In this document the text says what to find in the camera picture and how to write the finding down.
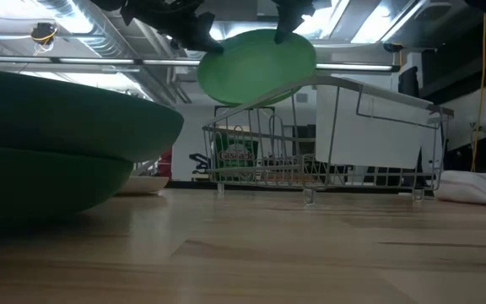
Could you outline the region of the long ceiling light track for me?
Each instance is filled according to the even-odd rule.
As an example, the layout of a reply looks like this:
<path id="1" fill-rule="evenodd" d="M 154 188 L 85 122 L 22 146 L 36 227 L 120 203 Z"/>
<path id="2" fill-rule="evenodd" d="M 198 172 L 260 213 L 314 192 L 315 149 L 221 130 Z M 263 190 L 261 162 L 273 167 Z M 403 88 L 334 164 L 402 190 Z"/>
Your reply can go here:
<path id="1" fill-rule="evenodd" d="M 170 66 L 170 67 L 197 67 L 198 60 L 186 59 L 112 59 L 89 57 L 24 57 L 24 56 L 0 56 L 0 62 L 9 63 L 39 63 L 39 64 L 83 64 L 83 65 L 112 65 L 112 66 Z M 397 72 L 400 67 L 383 64 L 360 63 L 317 63 L 319 70 L 340 70 L 360 72 Z"/>

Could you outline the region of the black upright post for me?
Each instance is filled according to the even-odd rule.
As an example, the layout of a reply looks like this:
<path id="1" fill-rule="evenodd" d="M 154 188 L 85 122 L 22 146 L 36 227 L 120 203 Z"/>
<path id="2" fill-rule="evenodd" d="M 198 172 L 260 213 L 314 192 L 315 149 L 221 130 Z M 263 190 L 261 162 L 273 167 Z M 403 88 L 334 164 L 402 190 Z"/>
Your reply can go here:
<path id="1" fill-rule="evenodd" d="M 398 92 L 419 98 L 418 68 L 411 67 L 398 76 Z"/>

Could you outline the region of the grey wire dish rack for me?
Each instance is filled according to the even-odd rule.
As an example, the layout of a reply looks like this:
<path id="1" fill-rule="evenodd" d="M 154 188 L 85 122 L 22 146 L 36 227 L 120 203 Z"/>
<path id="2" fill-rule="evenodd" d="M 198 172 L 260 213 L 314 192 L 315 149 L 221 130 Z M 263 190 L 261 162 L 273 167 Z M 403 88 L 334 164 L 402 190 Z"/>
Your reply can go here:
<path id="1" fill-rule="evenodd" d="M 429 112 L 417 165 L 413 169 L 332 165 L 316 159 L 316 95 L 321 85 L 337 86 L 366 93 L 374 97 L 413 106 Z M 239 106 L 272 106 L 276 131 L 261 136 L 256 165 L 214 169 L 212 142 L 217 133 L 207 121 L 203 125 L 206 154 L 209 158 L 207 174 L 219 189 L 225 185 L 300 188 L 306 204 L 313 204 L 316 195 L 335 187 L 377 187 L 408 189 L 416 201 L 436 190 L 443 172 L 442 161 L 446 149 L 446 132 L 453 113 L 426 100 L 386 90 L 352 79 L 333 76 L 312 76 L 278 87 L 257 99 Z M 224 171 L 253 171 L 253 182 L 222 182 L 214 173 Z"/>

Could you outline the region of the white plastic utensil caddy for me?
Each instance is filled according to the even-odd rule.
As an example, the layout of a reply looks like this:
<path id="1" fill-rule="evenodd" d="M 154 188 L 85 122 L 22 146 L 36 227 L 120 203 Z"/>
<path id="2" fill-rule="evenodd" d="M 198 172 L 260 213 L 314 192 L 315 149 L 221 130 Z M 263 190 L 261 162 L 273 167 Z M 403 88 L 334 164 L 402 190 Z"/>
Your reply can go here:
<path id="1" fill-rule="evenodd" d="M 413 169 L 429 112 L 358 91 L 321 85 L 316 159 L 332 165 Z"/>

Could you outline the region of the black table edge rail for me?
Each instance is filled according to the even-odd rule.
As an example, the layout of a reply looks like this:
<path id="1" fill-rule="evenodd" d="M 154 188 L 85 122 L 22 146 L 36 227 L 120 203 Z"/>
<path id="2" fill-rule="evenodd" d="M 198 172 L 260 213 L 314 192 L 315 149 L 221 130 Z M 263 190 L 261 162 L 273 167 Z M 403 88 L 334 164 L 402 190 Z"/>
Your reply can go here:
<path id="1" fill-rule="evenodd" d="M 168 181 L 165 188 L 195 189 L 195 190 L 217 190 L 218 185 L 214 182 L 185 182 Z M 225 190 L 242 191 L 274 191 L 274 192 L 297 192 L 300 188 L 287 187 L 258 187 L 245 185 L 225 185 Z M 335 187 L 326 189 L 327 193 L 409 193 L 408 189 L 398 188 L 377 188 L 377 187 Z"/>

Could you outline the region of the white folded towel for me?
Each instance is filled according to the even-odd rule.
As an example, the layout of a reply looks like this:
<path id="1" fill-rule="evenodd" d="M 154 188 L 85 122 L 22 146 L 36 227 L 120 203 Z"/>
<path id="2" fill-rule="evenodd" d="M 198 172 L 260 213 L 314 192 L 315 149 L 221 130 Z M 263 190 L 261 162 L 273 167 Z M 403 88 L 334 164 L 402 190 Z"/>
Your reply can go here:
<path id="1" fill-rule="evenodd" d="M 440 201 L 486 204 L 486 173 L 444 171 L 434 196 Z"/>

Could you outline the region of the white ceramic plate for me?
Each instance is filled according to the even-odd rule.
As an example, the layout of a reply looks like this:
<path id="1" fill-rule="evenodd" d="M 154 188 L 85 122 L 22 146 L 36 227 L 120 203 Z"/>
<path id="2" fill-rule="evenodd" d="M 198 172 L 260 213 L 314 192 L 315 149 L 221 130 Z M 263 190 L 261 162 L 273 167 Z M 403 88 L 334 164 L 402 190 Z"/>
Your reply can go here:
<path id="1" fill-rule="evenodd" d="M 148 195 L 163 189 L 170 179 L 166 176 L 130 176 L 117 195 Z"/>

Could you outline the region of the dark green plastic plate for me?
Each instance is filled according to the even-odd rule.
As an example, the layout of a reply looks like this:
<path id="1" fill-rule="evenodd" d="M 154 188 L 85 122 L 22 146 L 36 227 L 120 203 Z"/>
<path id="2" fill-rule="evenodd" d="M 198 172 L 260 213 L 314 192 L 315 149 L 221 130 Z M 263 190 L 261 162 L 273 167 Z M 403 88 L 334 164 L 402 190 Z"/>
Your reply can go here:
<path id="1" fill-rule="evenodd" d="M 102 204 L 131 171 L 124 160 L 0 147 L 0 231 Z"/>

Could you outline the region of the light green plastic plate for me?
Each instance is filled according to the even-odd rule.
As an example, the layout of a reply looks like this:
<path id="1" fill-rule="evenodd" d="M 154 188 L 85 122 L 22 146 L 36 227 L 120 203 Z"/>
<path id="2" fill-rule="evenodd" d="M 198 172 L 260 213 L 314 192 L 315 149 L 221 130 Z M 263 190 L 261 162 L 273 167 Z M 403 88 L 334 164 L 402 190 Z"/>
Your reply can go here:
<path id="1" fill-rule="evenodd" d="M 315 47 L 290 33 L 281 43 L 276 31 L 259 29 L 223 41 L 222 53 L 209 52 L 197 67 L 197 82 L 210 98 L 231 106 L 251 102 L 316 70 Z"/>

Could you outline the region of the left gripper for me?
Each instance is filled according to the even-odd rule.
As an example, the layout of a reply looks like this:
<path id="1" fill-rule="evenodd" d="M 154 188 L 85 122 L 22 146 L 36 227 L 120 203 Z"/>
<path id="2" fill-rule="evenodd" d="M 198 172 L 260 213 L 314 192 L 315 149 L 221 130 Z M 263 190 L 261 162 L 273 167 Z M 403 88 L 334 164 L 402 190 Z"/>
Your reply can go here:
<path id="1" fill-rule="evenodd" d="M 203 0 L 125 0 L 120 14 L 126 25 L 137 19 L 188 50 L 223 53 L 223 46 L 210 34 L 215 15 L 207 11 L 196 16 L 202 4 Z"/>

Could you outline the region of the green Cascade detergent pouch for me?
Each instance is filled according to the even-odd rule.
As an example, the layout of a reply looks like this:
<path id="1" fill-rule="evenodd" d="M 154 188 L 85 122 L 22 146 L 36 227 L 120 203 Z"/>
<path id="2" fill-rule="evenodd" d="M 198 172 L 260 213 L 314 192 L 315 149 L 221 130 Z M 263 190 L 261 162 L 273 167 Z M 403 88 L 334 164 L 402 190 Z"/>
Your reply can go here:
<path id="1" fill-rule="evenodd" d="M 253 167 L 256 165 L 259 143 L 244 135 L 216 133 L 212 142 L 214 169 Z M 253 182 L 253 171 L 224 171 L 213 174 L 222 182 Z"/>

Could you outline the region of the red container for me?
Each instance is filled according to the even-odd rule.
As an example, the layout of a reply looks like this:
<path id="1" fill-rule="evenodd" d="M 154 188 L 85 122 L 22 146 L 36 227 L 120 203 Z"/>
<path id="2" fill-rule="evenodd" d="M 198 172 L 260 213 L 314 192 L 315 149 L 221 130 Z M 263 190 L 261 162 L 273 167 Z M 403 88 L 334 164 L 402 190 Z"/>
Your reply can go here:
<path id="1" fill-rule="evenodd" d="M 159 176 L 172 178 L 172 149 L 167 150 L 160 156 L 157 168 Z"/>

